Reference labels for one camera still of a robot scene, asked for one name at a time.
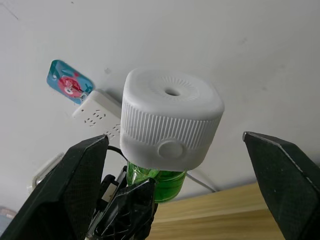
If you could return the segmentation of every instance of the plastic bottle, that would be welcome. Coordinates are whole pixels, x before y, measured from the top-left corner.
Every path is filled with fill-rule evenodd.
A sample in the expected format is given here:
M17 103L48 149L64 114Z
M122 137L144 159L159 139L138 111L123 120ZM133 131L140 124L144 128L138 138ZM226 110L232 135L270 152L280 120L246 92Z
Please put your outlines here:
M155 203L164 203L178 195L186 173L185 171L146 169L128 161L126 178L129 185L143 182L148 178L155 179L157 181L154 194Z

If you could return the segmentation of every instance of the electrical outlet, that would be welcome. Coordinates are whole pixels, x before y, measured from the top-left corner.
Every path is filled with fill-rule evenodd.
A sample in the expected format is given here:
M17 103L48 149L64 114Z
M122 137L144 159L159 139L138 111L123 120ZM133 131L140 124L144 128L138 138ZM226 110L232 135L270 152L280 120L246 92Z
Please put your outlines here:
M119 144L121 105L109 95L92 91L72 117L95 132L108 135L110 141Z

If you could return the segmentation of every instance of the white cable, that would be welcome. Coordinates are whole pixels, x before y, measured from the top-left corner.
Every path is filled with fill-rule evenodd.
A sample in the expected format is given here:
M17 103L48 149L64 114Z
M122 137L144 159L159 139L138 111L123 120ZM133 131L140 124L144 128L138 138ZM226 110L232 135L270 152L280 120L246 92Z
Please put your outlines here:
M186 173L186 176L191 179L192 181L194 181L195 183L201 185L202 187L210 190L211 192L215 193L218 192L216 189L214 189L213 187L208 186L207 184L203 183L202 181L196 179L195 177L191 176L189 173Z

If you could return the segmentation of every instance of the blue sticker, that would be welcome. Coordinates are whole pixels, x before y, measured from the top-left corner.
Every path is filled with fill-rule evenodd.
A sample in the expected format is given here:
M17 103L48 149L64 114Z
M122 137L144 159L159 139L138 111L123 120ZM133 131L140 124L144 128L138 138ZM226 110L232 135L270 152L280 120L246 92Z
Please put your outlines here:
M76 104L81 104L94 89L87 77L61 60L52 61L46 82Z

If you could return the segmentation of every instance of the power cord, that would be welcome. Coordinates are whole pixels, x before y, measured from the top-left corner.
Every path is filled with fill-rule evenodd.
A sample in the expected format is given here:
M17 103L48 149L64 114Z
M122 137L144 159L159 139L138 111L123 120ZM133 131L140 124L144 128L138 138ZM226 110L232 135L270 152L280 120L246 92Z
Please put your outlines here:
M125 157L125 155L122 153L121 149L118 148L118 147L115 147L115 146L108 146L108 150L111 150L111 151L114 151L118 154L120 154L127 162L128 162L128 159ZM217 192L216 189L208 186L207 184L205 184L204 182L200 181L199 179L196 179L195 177L191 176L189 173L186 173L186 176L191 179L192 181L194 181L195 183L201 185L202 187L210 190L211 192L215 193Z

